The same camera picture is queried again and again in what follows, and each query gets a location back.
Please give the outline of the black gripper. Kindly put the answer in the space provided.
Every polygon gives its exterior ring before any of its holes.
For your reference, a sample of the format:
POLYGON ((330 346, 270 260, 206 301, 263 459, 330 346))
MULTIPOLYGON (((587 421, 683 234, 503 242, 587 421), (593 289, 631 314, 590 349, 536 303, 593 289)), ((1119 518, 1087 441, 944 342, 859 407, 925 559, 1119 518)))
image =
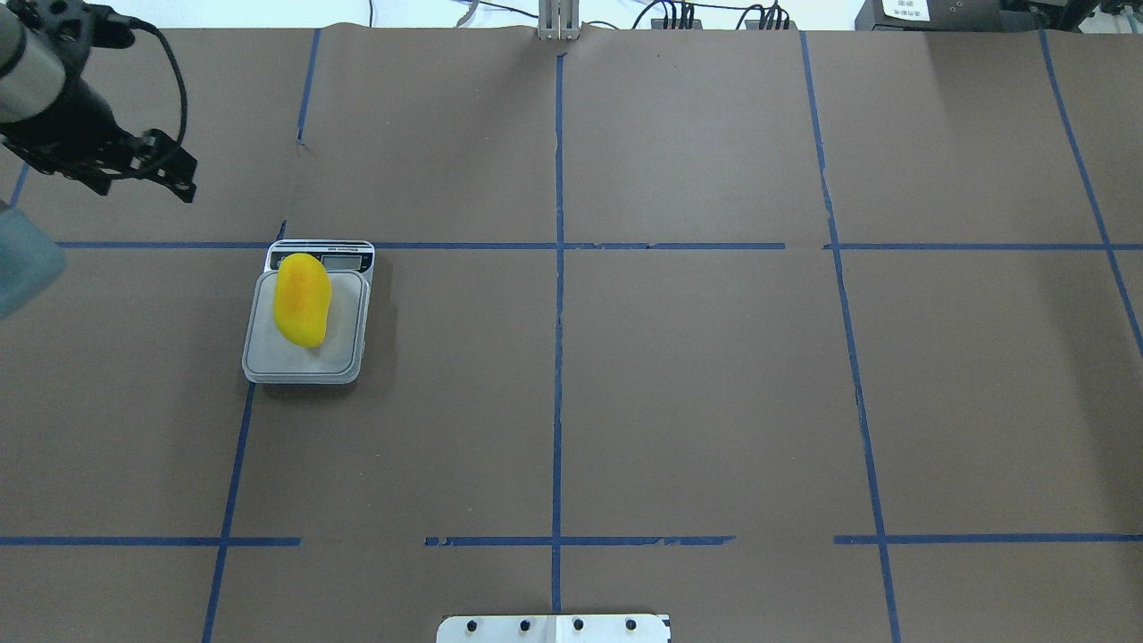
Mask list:
POLYGON ((182 142, 151 128, 139 136, 115 121, 109 103, 83 80, 66 81, 42 113, 3 123, 3 145, 33 170, 61 174, 106 196, 107 171, 136 174, 184 204, 195 201, 197 159, 182 142))

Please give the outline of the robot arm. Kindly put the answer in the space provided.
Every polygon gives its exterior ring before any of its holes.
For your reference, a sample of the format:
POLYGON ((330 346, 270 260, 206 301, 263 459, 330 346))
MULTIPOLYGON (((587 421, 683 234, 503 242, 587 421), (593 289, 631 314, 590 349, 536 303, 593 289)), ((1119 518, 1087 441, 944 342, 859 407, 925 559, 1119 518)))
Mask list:
POLYGON ((3 1, 3 148, 31 170, 109 194, 115 180, 150 180, 191 204, 195 156, 187 137, 187 82, 171 42, 142 18, 86 1, 3 1), (83 79, 91 50, 125 50, 139 31, 166 54, 179 91, 179 131, 135 135, 83 79))

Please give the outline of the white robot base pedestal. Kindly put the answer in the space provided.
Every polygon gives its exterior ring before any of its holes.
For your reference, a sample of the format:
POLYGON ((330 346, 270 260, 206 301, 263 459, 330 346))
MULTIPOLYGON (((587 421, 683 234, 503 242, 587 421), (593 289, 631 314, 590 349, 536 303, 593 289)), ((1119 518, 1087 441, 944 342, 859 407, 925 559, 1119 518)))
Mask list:
POLYGON ((437 642, 671 642, 668 614, 454 614, 437 642))

